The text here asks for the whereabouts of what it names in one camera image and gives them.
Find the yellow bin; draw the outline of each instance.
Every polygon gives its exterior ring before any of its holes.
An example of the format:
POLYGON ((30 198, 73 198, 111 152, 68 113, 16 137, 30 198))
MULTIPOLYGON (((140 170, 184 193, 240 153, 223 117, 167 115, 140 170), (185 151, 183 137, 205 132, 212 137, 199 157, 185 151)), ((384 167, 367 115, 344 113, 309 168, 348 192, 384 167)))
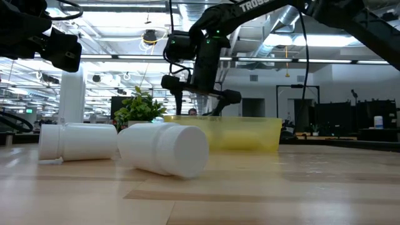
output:
POLYGON ((211 151, 278 151, 282 120, 265 117, 165 116, 165 122, 197 126, 211 151))

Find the pillar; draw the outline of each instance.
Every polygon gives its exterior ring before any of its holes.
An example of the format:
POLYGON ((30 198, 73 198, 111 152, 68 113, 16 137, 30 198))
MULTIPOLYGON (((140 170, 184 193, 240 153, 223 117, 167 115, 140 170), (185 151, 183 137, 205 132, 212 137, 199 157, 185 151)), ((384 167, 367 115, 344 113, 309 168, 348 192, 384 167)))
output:
POLYGON ((37 107, 27 107, 25 114, 24 114, 24 119, 34 125, 34 122, 36 121, 36 114, 37 114, 38 108, 37 107))
POLYGON ((83 123, 86 73, 80 65, 78 72, 62 72, 58 124, 83 123))

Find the fluorescent light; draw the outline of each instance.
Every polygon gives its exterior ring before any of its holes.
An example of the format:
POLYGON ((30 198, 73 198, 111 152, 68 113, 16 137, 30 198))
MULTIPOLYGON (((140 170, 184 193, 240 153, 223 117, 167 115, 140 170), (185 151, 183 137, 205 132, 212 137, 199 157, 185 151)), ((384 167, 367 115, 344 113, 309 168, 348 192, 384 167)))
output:
POLYGON ((389 65, 389 63, 386 61, 373 61, 373 60, 360 60, 357 62, 357 64, 389 65))
POLYGON ((219 60, 220 61, 231 61, 232 57, 220 57, 219 60))
MULTIPOLYGON (((316 47, 344 47, 354 41, 357 41, 354 37, 346 37, 340 35, 307 35, 308 46, 316 47)), ((294 39, 293 45, 305 46, 306 40, 304 36, 298 36, 294 39)))
POLYGON ((48 105, 48 106, 57 106, 57 104, 50 103, 50 102, 45 102, 45 104, 48 105))
POLYGON ((255 58, 255 57, 240 57, 238 61, 247 62, 273 62, 273 63, 290 63, 292 59, 276 59, 276 58, 255 58))
POLYGON ((162 4, 79 4, 82 7, 107 7, 107 8, 114 8, 114 7, 124 7, 124 8, 165 8, 165 5, 162 4))
POLYGON ((111 59, 111 55, 81 55, 81 59, 111 59))
POLYGON ((264 40, 263 43, 266 46, 278 46, 278 45, 289 46, 292 45, 293 41, 291 36, 270 34, 264 40))
POLYGON ((25 106, 3 106, 6 109, 25 109, 25 106))
MULTIPOLYGON (((299 59, 299 63, 306 63, 307 59, 299 59)), ((346 64, 351 63, 351 60, 340 60, 340 59, 310 59, 310 63, 338 63, 346 64)))
POLYGON ((6 79, 2 79, 1 82, 4 83, 4 84, 12 84, 12 85, 15 85, 15 84, 16 84, 15 82, 8 81, 8 80, 6 80, 6 79))
POLYGON ((19 88, 10 87, 9 89, 10 89, 10 91, 11 91, 12 93, 15 93, 15 94, 28 95, 28 92, 27 92, 27 91, 22 90, 22 89, 19 89, 19 88))
POLYGON ((44 104, 43 102, 28 102, 29 104, 44 104))
POLYGON ((119 59, 164 59, 162 56, 118 56, 119 59))

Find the wall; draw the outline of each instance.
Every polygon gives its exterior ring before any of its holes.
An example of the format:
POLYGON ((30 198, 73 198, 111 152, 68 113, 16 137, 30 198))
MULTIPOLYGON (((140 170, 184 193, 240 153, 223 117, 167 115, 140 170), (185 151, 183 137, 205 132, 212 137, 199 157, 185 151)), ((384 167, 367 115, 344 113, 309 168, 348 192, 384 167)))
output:
MULTIPOLYGON (((262 98, 265 100, 265 115, 266 117, 276 118, 276 88, 275 86, 264 86, 264 87, 243 87, 243 86, 227 86, 224 85, 224 89, 232 89, 240 91, 242 98, 262 98)), ((308 89, 306 91, 306 99, 317 99, 316 90, 308 89)), ((302 89, 291 89, 290 87, 280 87, 278 92, 278 103, 279 103, 279 117, 286 119, 288 112, 291 109, 288 107, 288 101, 291 99, 301 99, 302 89)), ((242 116, 242 104, 233 104, 227 106, 222 111, 223 116, 242 116)))
POLYGON ((353 89, 359 101, 395 99, 400 108, 400 71, 392 66, 330 65, 314 73, 314 83, 321 87, 322 103, 350 100, 355 105, 353 89))
MULTIPOLYGON (((303 76, 304 69, 289 69, 290 77, 285 77, 286 69, 276 71, 275 69, 230 69, 223 89, 240 91, 242 98, 262 98, 265 100, 266 117, 276 118, 276 85, 302 84, 297 82, 297 76, 303 76), (249 80, 250 74, 258 75, 258 82, 249 80)), ((309 73, 308 85, 313 85, 313 74, 309 73)), ((317 99, 316 89, 308 89, 306 98, 317 99)), ((291 89, 290 87, 279 88, 279 117, 288 117, 288 99, 301 99, 301 89, 291 89)), ((222 111, 223 116, 242 116, 242 104, 230 105, 222 111)))

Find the bottle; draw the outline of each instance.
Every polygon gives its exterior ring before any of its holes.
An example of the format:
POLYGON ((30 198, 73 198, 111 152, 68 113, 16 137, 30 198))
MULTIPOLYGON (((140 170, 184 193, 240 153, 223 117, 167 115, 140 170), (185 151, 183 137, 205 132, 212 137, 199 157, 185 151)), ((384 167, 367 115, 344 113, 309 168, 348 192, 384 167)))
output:
POLYGON ((375 129, 383 129, 383 117, 382 116, 374 116, 374 128, 375 129))
POLYGON ((123 129, 117 140, 125 165, 161 175, 194 178, 208 161, 206 135, 196 126, 135 124, 123 129))
POLYGON ((117 149, 117 130, 109 124, 43 124, 39 160, 110 159, 117 149))

